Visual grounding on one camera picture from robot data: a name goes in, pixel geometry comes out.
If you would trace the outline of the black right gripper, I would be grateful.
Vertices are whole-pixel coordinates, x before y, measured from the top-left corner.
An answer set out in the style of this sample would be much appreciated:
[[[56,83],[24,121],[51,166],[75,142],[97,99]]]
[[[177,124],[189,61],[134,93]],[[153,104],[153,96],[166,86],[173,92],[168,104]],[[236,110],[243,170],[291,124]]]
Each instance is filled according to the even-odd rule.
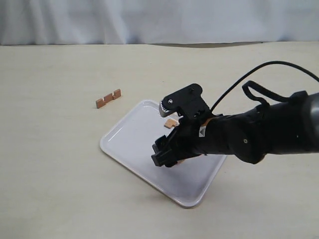
[[[157,167],[173,167],[178,161],[200,154],[234,155],[243,162],[261,162],[269,144],[263,129],[265,113],[248,112],[209,117],[203,122],[181,123],[172,137],[163,135],[152,145]]]

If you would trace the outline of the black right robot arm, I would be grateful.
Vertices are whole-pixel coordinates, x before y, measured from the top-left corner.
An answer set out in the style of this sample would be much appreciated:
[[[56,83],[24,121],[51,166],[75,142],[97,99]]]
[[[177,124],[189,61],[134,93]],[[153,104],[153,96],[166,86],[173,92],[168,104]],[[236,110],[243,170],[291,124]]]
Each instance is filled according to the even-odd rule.
[[[200,155],[234,155],[257,164],[267,154],[319,151],[319,95],[297,92],[284,103],[261,105],[237,115],[209,116],[205,122],[184,122],[157,139],[151,156],[155,166],[172,167]]]

